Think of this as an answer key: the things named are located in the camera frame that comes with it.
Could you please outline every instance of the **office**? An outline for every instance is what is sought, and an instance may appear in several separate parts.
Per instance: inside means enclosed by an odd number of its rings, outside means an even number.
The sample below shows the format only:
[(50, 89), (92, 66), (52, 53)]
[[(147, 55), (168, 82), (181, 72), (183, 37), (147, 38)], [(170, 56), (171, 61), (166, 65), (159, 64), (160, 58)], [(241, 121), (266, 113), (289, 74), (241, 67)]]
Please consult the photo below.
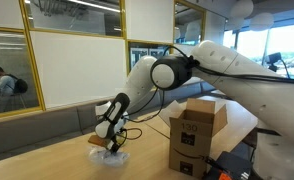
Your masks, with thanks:
[[(222, 44), (225, 27), (223, 16), (228, 17), (227, 10), (231, 9), (232, 2), (224, 1), (223, 4), (219, 4), (222, 2), (216, 0), (199, 2), (203, 6), (202, 8), (197, 7), (196, 11), (205, 11), (206, 8), (209, 9), (210, 7), (212, 11), (208, 11), (205, 16), (202, 16), (204, 20), (201, 22), (204, 23), (204, 30), (201, 31), (201, 38)], [(135, 43), (147, 44), (141, 48), (156, 49), (158, 46), (173, 44), (174, 42), (175, 3), (171, 0), (124, 1), (118, 9), (126, 10), (125, 17), (120, 16), (123, 13), (122, 11), (112, 11), (113, 16), (119, 17), (119, 22), (115, 22), (113, 25), (117, 27), (113, 28), (122, 28), (123, 31), (122, 33), (117, 30), (107, 31), (111, 32), (107, 34), (107, 37), (99, 33), (82, 32), (77, 29), (76, 26), (79, 25), (77, 23), (74, 24), (75, 29), (73, 29), (77, 32), (62, 32), (61, 30), (57, 32), (57, 27), (42, 27), (42, 24), (35, 23), (37, 14), (34, 14), (33, 9), (30, 9), (31, 13), (27, 13), (28, 9), (25, 8), (18, 1), (6, 3), (0, 1), (0, 12), (6, 12), (2, 13), (6, 16), (0, 15), (0, 33), (8, 34), (10, 32), (10, 34), (22, 35), (24, 38), (20, 38), (20, 41), (15, 44), (25, 44), (25, 58), (13, 60), (13, 62), (17, 61), (16, 66), (18, 64), (19, 67), (24, 68), (15, 68), (15, 65), (3, 68), (10, 73), (17, 72), (18, 77), (30, 82), (30, 91), (28, 91), (30, 94), (23, 95), (28, 108), (9, 111), (5, 114), (1, 113), (0, 118), (111, 98), (123, 87), (130, 70), (131, 61), (128, 61), (130, 57), (129, 43), (134, 45), (136, 45)], [(221, 9), (226, 9), (225, 14), (222, 14)], [(55, 17), (55, 12), (51, 13), (51, 16), (46, 16), (47, 19)], [(44, 14), (45, 11), (41, 14), (43, 16), (38, 14), (38, 17), (44, 18)], [(104, 19), (98, 14), (93, 15), (93, 17), (98, 18), (94, 19), (94, 22), (100, 22), (99, 18)], [(83, 18), (91, 19), (90, 15), (85, 14)], [(103, 32), (99, 28), (94, 30), (94, 33), (96, 31)], [(177, 47), (187, 53), (191, 49), (189, 45), (177, 45)]]

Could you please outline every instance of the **desk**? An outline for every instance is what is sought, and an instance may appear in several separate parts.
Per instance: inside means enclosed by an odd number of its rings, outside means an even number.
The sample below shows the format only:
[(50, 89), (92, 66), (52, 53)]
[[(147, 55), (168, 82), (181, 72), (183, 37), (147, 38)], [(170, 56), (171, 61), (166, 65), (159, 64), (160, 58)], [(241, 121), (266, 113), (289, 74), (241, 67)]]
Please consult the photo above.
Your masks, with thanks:
[[(223, 151), (230, 152), (236, 147), (254, 129), (258, 119), (235, 101), (211, 96), (203, 96), (200, 99), (215, 101), (218, 108), (226, 104), (228, 124), (213, 137), (210, 149), (210, 156), (217, 160)], [(170, 137), (170, 128), (159, 116), (146, 122), (146, 124), (161, 134)]]
[[(169, 140), (144, 123), (127, 123), (142, 129), (143, 135), (127, 141), (121, 151), (130, 153), (122, 167), (98, 165), (88, 159), (92, 134), (67, 140), (0, 161), (0, 180), (25, 179), (194, 179), (168, 168)], [(128, 136), (138, 132), (129, 131)]]

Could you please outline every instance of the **brown cardboard box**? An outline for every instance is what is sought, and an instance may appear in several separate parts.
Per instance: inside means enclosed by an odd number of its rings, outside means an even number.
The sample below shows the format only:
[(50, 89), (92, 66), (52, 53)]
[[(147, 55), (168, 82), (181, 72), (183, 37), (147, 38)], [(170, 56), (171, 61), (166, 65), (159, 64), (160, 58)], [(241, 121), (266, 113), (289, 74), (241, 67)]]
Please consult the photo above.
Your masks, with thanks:
[(210, 155), (212, 137), (227, 124), (226, 106), (217, 110), (214, 101), (188, 99), (186, 109), (169, 119), (169, 167), (203, 177), (207, 171), (203, 157)]

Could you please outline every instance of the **gray bench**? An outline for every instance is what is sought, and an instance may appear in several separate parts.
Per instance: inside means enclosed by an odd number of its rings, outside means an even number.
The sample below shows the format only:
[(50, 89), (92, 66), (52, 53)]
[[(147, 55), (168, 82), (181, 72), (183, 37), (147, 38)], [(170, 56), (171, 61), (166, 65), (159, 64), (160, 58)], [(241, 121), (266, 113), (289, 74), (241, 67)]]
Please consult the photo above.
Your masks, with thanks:
[[(172, 100), (184, 100), (188, 97), (201, 96), (203, 81), (193, 79), (178, 89), (165, 93), (165, 104)], [(128, 110), (135, 112), (145, 105), (153, 96), (151, 91), (138, 105)], [(156, 110), (162, 100), (162, 93), (156, 92), (155, 97), (141, 112)], [(0, 122), (0, 160), (32, 151), (51, 144), (91, 133), (97, 125), (95, 105), (91, 102), (57, 110), (32, 113)]]

